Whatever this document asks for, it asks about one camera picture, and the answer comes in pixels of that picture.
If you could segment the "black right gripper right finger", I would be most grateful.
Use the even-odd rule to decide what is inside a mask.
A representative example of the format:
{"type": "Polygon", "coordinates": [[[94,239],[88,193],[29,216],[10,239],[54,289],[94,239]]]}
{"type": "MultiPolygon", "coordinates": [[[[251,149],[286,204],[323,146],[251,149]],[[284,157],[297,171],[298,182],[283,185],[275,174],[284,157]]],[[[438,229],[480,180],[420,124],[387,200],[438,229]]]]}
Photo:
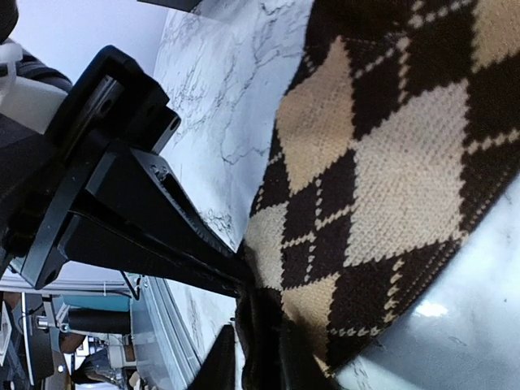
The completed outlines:
{"type": "Polygon", "coordinates": [[[292,320],[284,320],[279,330],[279,363],[282,389],[337,389],[325,377],[311,352],[309,341],[292,320]]]}

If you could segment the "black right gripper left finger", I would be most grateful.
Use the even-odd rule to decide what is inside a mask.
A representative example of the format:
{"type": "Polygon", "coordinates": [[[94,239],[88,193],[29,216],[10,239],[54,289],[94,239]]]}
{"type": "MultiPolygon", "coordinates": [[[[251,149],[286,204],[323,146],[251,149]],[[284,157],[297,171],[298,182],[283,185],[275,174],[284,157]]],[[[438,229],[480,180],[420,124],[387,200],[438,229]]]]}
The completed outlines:
{"type": "Polygon", "coordinates": [[[224,325],[188,390],[234,390],[236,388],[235,331],[224,325]]]}

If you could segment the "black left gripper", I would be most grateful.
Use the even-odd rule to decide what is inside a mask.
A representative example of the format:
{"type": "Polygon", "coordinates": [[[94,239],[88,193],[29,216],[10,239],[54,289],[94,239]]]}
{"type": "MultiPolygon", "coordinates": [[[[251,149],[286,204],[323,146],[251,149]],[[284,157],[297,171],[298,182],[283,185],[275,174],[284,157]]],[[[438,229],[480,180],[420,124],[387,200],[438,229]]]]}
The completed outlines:
{"type": "Polygon", "coordinates": [[[249,267],[202,220],[160,151],[180,125],[137,62],[101,49],[49,129],[10,150],[1,253],[33,288],[75,261],[237,297],[249,267]]]}

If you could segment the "black display case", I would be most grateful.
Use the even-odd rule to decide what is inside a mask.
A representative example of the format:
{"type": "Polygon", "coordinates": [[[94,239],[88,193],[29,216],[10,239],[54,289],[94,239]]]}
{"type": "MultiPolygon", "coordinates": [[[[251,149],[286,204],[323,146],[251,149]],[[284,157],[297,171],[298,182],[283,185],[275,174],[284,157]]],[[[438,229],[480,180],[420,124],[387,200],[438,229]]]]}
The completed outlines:
{"type": "Polygon", "coordinates": [[[139,2],[166,7],[183,12],[192,12],[202,0],[138,0],[139,2]]]}

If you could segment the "brown argyle sock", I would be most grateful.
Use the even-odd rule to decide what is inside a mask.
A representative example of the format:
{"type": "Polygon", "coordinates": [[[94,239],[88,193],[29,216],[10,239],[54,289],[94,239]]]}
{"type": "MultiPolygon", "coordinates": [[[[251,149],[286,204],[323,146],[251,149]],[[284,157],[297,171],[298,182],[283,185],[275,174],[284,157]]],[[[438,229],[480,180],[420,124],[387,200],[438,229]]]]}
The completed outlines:
{"type": "Polygon", "coordinates": [[[330,379],[518,172],[518,2],[314,2],[239,248],[242,388],[282,389],[284,320],[330,379]]]}

